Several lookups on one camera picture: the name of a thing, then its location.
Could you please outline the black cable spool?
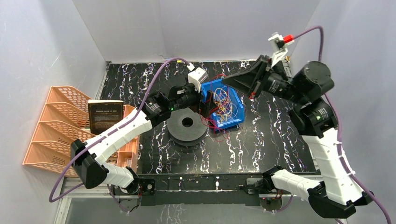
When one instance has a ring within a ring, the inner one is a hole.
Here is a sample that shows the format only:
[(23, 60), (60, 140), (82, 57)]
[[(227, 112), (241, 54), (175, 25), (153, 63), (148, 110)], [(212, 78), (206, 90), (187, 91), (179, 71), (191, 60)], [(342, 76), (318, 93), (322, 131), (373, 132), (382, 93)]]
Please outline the black cable spool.
[(170, 138), (178, 145), (190, 147), (198, 144), (205, 136), (208, 127), (201, 116), (190, 108), (177, 110), (167, 119)]

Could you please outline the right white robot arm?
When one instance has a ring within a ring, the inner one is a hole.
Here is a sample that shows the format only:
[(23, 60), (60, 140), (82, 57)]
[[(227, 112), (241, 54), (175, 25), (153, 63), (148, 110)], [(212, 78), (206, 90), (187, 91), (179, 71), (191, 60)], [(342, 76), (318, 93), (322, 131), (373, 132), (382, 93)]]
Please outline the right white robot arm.
[(308, 144), (323, 177), (314, 181), (275, 166), (255, 183), (242, 186), (248, 193), (276, 193), (285, 190), (307, 201), (323, 218), (346, 219), (357, 206), (371, 203), (369, 192), (357, 184), (337, 139), (338, 119), (322, 96), (334, 87), (329, 68), (311, 61), (293, 77), (280, 71), (268, 56), (247, 69), (222, 79), (222, 84), (256, 98), (261, 92), (291, 101), (288, 114), (298, 133)]

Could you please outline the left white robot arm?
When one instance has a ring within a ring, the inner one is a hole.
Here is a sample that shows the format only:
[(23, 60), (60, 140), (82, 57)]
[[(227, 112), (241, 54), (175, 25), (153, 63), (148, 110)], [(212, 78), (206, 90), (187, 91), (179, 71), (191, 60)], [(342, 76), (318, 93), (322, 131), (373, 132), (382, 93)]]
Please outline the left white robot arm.
[(209, 117), (216, 104), (213, 92), (203, 96), (193, 84), (171, 88), (169, 96), (160, 91), (146, 96), (138, 108), (103, 133), (84, 142), (71, 144), (71, 166), (87, 189), (100, 184), (122, 188), (128, 194), (139, 190), (140, 178), (131, 167), (119, 167), (107, 160), (132, 139), (170, 118), (177, 110), (190, 108), (202, 117)]

